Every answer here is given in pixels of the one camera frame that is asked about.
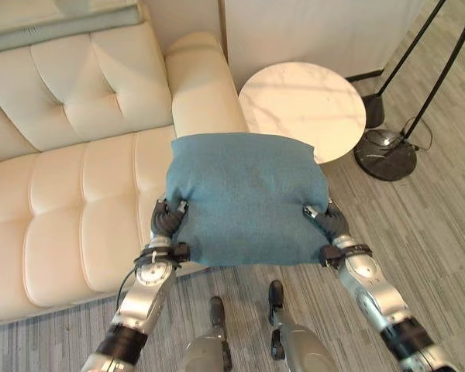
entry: black cable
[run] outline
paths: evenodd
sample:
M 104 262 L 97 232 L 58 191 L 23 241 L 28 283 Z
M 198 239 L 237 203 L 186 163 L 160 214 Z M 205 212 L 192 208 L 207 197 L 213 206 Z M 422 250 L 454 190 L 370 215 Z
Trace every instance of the black cable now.
M 407 120 L 407 122 L 405 123 L 405 126 L 403 127 L 403 129 L 400 132 L 402 136 L 405 135 L 406 128 L 407 128 L 408 124 L 415 118 L 416 118 L 416 116 L 412 116 L 410 119 Z M 429 124 L 427 124 L 427 122 L 424 119 L 420 119 L 419 121 L 424 123 L 425 127 L 427 128 L 427 131 L 429 132 L 429 135 L 430 135 L 429 145 L 427 147 L 423 147 L 423 146 L 415 145 L 414 143 L 411 143 L 410 141 L 408 141 L 408 143 L 410 143 L 415 148 L 415 151 L 416 150 L 427 151 L 427 150 L 430 150 L 431 147 L 432 147 L 432 142 L 434 141 L 434 133 L 432 132 L 432 129 L 429 126 Z
M 127 282 L 127 280 L 129 279 L 129 277 L 131 276 L 131 274 L 135 273 L 136 272 L 136 266 L 133 267 L 129 273 L 127 273 L 127 275 L 124 277 L 124 280 L 122 281 L 121 283 L 121 286 L 119 287 L 119 291 L 117 292 L 117 300 L 115 301 L 115 311 L 117 312 L 117 310 L 119 310 L 119 302 L 120 302 L 120 299 L 121 299 L 121 292 L 122 292 L 122 289 L 124 288 L 124 284 Z

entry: pillow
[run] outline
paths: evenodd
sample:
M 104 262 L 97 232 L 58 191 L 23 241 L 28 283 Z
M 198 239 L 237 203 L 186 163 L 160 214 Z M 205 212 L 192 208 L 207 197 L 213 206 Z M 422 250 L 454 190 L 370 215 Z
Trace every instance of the pillow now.
M 318 262 L 329 242 L 302 212 L 327 209 L 313 147 L 251 133 L 200 134 L 172 143 L 167 199 L 189 204 L 174 238 L 207 266 Z

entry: sofa armrest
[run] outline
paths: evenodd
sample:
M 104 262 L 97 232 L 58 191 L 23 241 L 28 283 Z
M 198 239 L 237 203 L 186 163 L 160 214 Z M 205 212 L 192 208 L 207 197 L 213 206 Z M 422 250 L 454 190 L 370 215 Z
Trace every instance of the sofa armrest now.
M 219 41 L 192 33 L 165 53 L 176 136 L 248 132 Z

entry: sofa cushion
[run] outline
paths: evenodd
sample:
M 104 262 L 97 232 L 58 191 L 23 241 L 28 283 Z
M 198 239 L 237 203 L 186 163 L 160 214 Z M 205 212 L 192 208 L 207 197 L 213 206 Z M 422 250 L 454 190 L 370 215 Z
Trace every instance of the sofa cushion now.
M 188 213 L 174 238 L 207 266 L 319 261 L 324 234 L 303 204 L 327 209 L 328 188 L 313 147 L 282 136 L 201 134 L 173 142 L 167 172 L 171 208 Z
M 0 0 L 0 51 L 142 20 L 137 0 Z
M 0 160 L 171 123 L 147 22 L 0 53 Z
M 116 291 L 149 239 L 174 127 L 0 163 L 0 321 Z

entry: marble tabletop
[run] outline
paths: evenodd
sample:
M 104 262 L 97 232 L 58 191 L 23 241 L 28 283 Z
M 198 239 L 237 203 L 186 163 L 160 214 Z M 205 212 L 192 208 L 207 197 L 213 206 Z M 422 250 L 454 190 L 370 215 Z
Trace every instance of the marble tabletop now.
M 349 152 L 365 129 L 365 107 L 355 88 L 316 64 L 266 67 L 243 86 L 239 100 L 250 132 L 308 143 L 318 164 Z

